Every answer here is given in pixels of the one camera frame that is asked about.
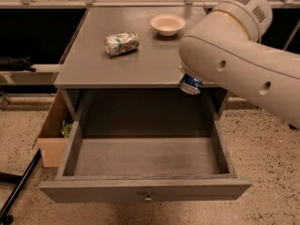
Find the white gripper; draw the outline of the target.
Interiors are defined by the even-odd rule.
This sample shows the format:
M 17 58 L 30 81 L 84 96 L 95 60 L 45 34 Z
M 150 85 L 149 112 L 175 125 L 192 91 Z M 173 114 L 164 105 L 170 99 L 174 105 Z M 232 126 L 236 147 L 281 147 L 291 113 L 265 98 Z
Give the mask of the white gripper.
M 183 74 L 187 74 L 189 77 L 192 77 L 198 81 L 204 82 L 204 78 L 196 74 L 194 71 L 189 69 L 184 63 L 180 65 L 180 70 Z

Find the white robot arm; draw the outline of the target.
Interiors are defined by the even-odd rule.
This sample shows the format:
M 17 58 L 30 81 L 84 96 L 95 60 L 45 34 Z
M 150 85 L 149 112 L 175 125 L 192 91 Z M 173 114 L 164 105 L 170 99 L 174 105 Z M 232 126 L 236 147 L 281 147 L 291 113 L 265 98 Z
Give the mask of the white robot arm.
M 300 128 L 300 55 L 258 42 L 272 17 L 267 0 L 220 1 L 181 39 L 182 68 Z

